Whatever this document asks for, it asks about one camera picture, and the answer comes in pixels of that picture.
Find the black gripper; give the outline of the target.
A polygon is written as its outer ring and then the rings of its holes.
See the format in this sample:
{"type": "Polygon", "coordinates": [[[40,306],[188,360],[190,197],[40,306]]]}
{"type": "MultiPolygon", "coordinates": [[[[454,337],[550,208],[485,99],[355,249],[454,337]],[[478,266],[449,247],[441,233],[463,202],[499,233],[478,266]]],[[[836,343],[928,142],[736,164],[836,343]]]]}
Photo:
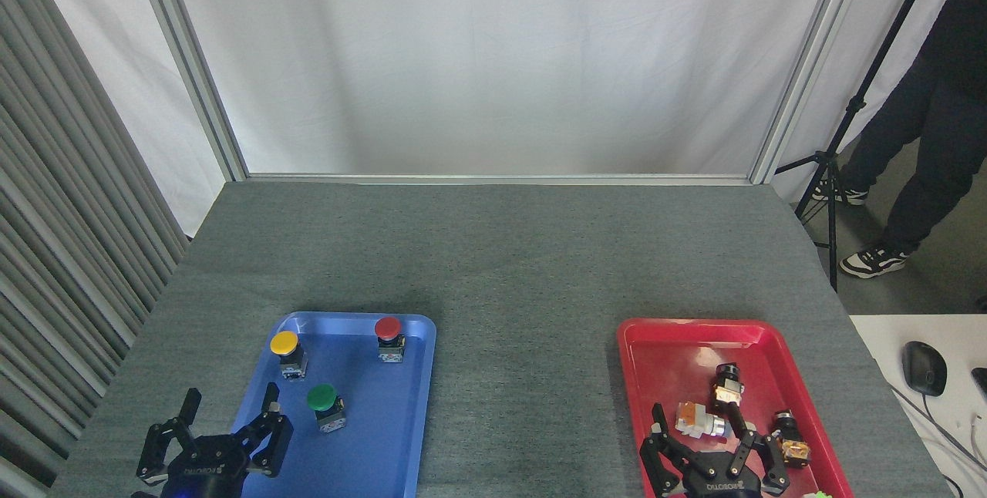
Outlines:
{"type": "Polygon", "coordinates": [[[188,389],[177,416],[149,427],[138,462],[137,477],[144,483],[162,483],[163,497],[240,497],[247,473],[276,477],[281,473],[293,425],[278,402],[281,390],[267,384],[261,412],[234,437],[198,437],[191,425],[202,395],[188,389]],[[176,439],[182,453],[167,467],[168,446],[176,439]]]}
{"type": "Polygon", "coordinates": [[[700,456],[695,462],[696,452],[670,435],[662,404],[653,404],[651,432],[639,446],[639,457],[655,497],[761,497],[761,490],[782,495],[789,488],[790,477],[775,439],[748,428],[738,404],[726,404],[725,414],[739,439],[733,459],[700,456]],[[761,481],[745,466],[751,449],[765,469],[761,481]]]}

